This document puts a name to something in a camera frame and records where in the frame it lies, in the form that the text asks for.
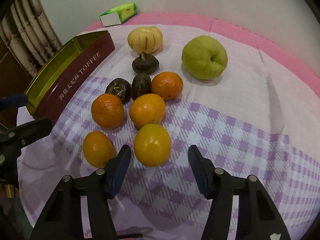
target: yellow label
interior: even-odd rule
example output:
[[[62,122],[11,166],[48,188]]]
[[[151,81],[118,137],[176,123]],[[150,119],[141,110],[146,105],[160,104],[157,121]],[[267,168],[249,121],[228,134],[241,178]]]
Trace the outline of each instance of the yellow label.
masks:
[[[133,3],[122,10],[121,18],[126,19],[131,14],[133,14]]]

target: purple plaid pattern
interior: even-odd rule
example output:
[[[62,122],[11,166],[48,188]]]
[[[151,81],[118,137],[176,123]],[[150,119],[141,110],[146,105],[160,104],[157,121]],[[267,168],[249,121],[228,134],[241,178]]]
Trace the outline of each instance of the purple plaid pattern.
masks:
[[[67,105],[53,136],[74,156],[79,156],[88,174],[94,170],[81,154],[84,137],[101,130],[92,120],[90,107],[104,93],[107,78],[89,77]],[[136,129],[128,118],[105,131],[117,151],[133,145]],[[206,158],[231,175],[257,175],[281,213],[287,227],[303,232],[320,210],[320,164],[289,144],[284,134],[268,134],[251,124],[225,116],[200,104],[174,99],[167,102],[162,125],[172,139],[169,161],[162,167],[146,168],[134,158],[121,194],[133,203],[163,217],[203,228],[210,202],[199,193],[187,158],[196,144]],[[233,208],[231,232],[235,232],[237,207]]]

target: green box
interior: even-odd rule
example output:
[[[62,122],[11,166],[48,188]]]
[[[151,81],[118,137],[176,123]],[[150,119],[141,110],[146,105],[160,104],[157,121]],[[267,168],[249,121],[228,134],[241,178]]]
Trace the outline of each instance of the green box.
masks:
[[[129,20],[132,16],[135,16],[137,13],[137,7],[135,3],[125,3],[106,11],[99,17],[102,25],[104,27],[108,27],[122,24]]]

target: dark brown fruit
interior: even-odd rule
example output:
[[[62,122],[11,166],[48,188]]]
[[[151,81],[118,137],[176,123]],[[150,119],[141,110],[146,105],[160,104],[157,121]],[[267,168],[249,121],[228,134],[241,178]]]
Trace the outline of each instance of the dark brown fruit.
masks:
[[[159,67],[159,61],[152,54],[142,52],[139,57],[132,62],[133,71],[137,74],[152,74]]]
[[[132,81],[131,97],[136,100],[139,96],[151,93],[151,78],[146,73],[136,75]]]
[[[131,85],[123,78],[116,78],[107,86],[105,93],[118,96],[122,104],[126,104],[131,98]]]

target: curtain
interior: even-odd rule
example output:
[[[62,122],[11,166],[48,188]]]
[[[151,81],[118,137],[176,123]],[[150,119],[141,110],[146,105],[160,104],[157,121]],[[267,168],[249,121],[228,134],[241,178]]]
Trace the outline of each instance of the curtain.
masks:
[[[0,37],[31,78],[61,48],[40,0],[15,0],[0,23]]]

